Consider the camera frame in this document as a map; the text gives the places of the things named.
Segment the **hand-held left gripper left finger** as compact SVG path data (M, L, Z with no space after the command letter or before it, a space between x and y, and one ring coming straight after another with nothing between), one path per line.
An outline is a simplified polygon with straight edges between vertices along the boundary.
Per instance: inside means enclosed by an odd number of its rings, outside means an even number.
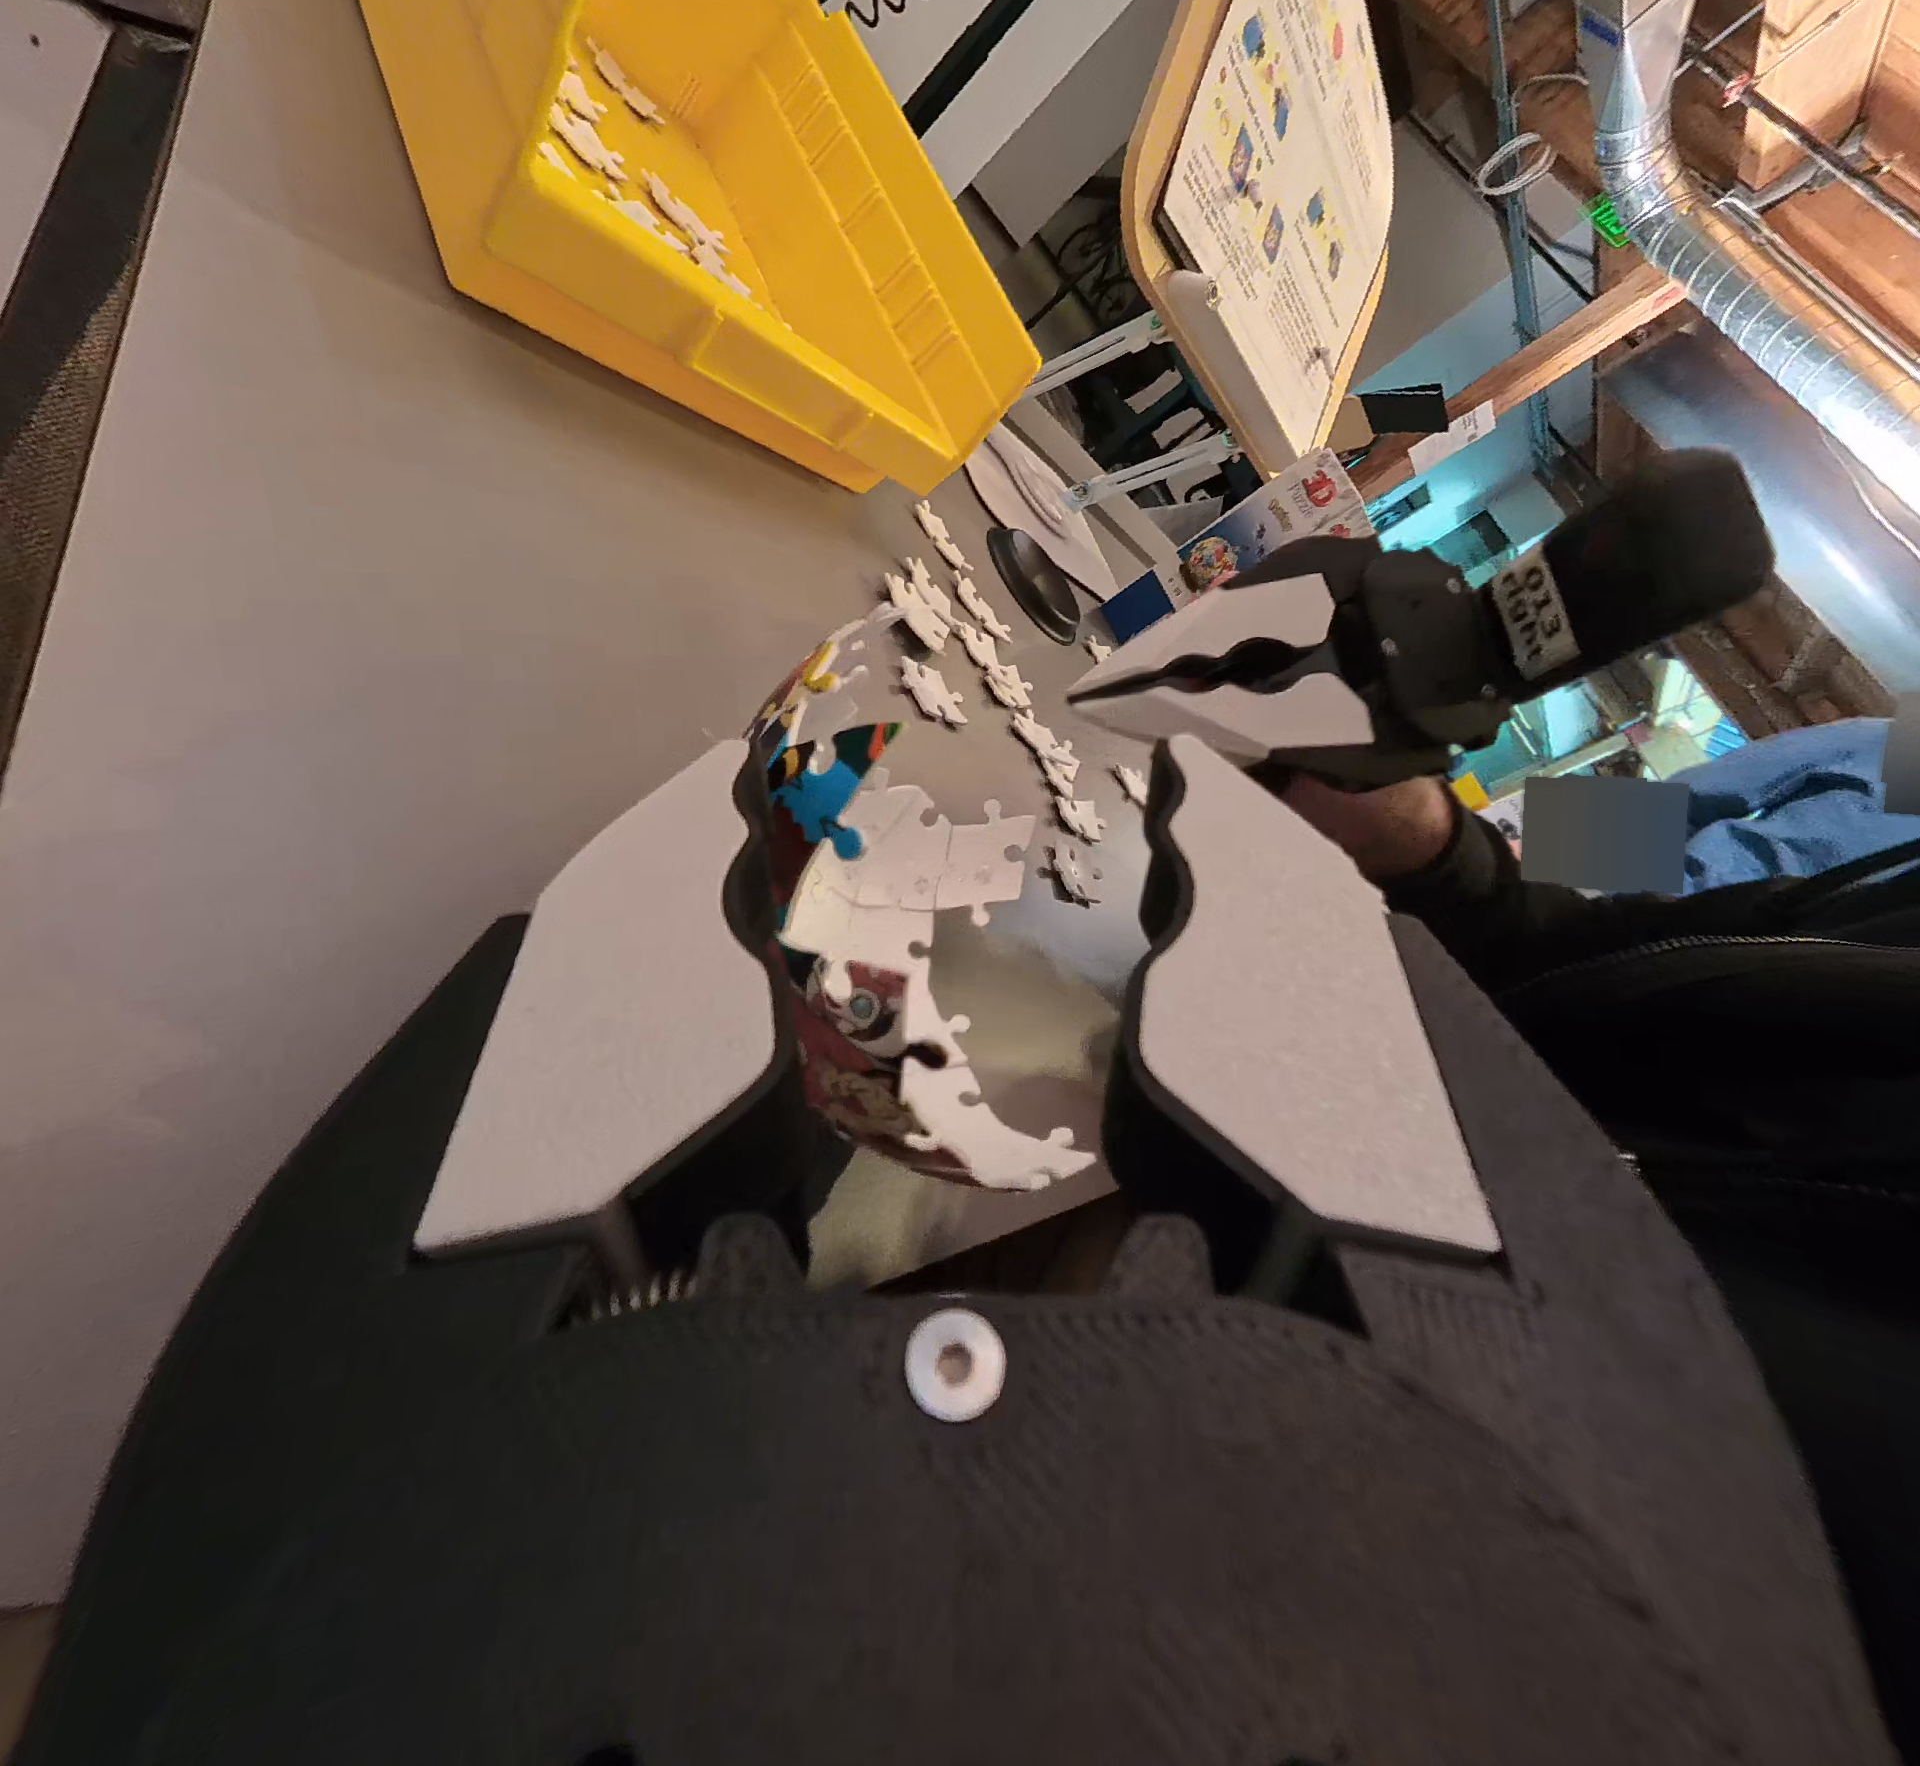
M413 1244L582 1238L692 1256L799 1195L799 1043L775 940L768 783L727 738L541 888Z

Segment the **white round disc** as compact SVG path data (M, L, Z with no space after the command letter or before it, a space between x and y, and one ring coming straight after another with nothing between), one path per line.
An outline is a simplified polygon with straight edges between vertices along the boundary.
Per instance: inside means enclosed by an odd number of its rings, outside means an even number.
M1068 503L1068 485L1021 433L997 424L965 462L965 476L997 524L1026 531L1078 587L1096 600L1120 591L1088 517Z

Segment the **silver ventilation duct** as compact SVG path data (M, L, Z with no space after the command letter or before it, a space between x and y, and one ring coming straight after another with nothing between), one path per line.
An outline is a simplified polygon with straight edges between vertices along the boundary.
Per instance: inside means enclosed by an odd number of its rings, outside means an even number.
M1718 205L1670 119L1696 0L1574 0L1602 192L1648 265L1893 501L1917 511L1914 355L1810 273L1760 219Z

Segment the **yellow plastic bin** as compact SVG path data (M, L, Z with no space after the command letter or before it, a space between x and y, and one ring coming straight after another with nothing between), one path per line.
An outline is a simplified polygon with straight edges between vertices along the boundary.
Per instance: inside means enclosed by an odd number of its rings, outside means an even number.
M357 3L470 300L852 492L931 492L1039 376L872 54L818 0ZM692 130L768 308L537 158L580 31Z

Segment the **row of white puzzle pieces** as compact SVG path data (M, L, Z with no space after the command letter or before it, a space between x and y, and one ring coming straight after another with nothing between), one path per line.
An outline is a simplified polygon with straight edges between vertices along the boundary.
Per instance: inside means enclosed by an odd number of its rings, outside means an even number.
M927 497L912 501L919 539L882 577L882 600L905 637L898 687L927 723L961 733L992 720L1021 743L1035 770L1051 822L1043 870L1061 896L1094 905L1101 863L1121 807L1146 805L1146 771L1101 763L1070 740L1043 706L1032 668L1022 664L1009 593L978 580L974 558Z

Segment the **person's right hand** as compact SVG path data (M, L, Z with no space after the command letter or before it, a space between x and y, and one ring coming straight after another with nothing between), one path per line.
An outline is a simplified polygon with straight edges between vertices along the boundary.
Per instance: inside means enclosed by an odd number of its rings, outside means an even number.
M1438 866L1454 849L1467 817L1438 777L1355 792L1296 771L1284 783L1280 801L1379 888Z

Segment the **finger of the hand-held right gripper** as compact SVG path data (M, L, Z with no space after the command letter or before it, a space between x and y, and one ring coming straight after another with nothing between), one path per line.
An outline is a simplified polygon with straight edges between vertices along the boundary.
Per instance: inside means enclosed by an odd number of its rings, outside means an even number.
M1262 672L1280 672L1291 655L1331 638L1335 604L1358 591L1374 558L1374 536L1295 539L1121 638L1068 687L1068 704L1091 711L1181 681L1253 686Z
M1070 706L1120 738L1194 738L1253 771L1309 771L1335 788L1387 788L1426 775L1426 734L1400 720L1374 668L1335 659L1231 664L1175 659L1070 690Z

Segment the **partly built puzzle ball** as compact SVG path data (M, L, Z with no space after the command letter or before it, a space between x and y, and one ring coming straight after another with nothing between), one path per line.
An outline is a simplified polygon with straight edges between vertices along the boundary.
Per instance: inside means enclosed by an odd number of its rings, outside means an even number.
M951 822L882 759L915 711L882 600L835 629L751 724L771 801L777 940L809 1110L846 1145L984 1191L1032 1195L1094 1165L1070 1127L1009 1127L931 986L942 913L984 926L1026 884L1032 817Z

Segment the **black round base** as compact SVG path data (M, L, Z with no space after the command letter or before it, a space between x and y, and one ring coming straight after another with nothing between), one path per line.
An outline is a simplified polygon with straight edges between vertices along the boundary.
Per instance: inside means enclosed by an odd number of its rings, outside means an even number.
M1039 539L1015 526L993 526L985 535L985 549L1030 625L1048 640L1074 643L1081 638L1078 591Z

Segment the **person's black jacket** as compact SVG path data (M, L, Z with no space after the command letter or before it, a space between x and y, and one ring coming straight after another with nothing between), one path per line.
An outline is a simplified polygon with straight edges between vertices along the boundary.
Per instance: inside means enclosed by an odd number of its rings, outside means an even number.
M1917 1745L1914 841L1608 926L1498 991L1713 1272Z

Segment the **pile of white puzzle pieces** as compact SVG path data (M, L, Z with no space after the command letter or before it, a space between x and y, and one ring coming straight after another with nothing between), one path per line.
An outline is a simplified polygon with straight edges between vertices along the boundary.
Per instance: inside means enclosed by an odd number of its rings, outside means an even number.
M692 130L590 31L571 37L535 153L721 286L769 304Z

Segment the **colourful puzzle box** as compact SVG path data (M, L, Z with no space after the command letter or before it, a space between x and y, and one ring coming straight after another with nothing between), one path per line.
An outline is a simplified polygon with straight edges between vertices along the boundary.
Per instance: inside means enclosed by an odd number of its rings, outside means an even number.
M1250 574L1295 543L1371 539L1374 535L1370 509L1347 467L1331 447L1319 447L1259 483L1189 536L1169 539L1167 560L1148 562L1141 577L1101 603L1101 623L1111 643L1125 643L1198 593Z

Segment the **teal metal post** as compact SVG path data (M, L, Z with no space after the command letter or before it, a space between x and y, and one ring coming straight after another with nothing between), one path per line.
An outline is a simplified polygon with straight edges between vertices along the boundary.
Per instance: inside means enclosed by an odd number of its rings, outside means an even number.
M1495 103L1498 147L1488 157L1476 171L1488 201L1495 205L1502 224L1502 241L1508 254L1508 282L1514 292L1514 309L1520 344L1532 344L1542 334L1538 292L1535 282L1535 253L1528 231L1528 209L1520 185L1520 171L1508 173L1506 170L1524 153L1524 130L1519 123L1519 98L1514 90L1514 76L1508 65L1508 13L1506 0L1481 0L1488 20L1488 67L1490 67L1490 95Z

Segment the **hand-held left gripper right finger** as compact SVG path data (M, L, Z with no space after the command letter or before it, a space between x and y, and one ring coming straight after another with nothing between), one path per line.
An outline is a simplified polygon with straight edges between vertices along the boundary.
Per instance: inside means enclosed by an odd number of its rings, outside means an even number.
M1189 733L1152 751L1146 841L1109 1076L1125 1197L1193 1218L1216 1282L1271 1303L1332 1246L1501 1259L1379 892Z

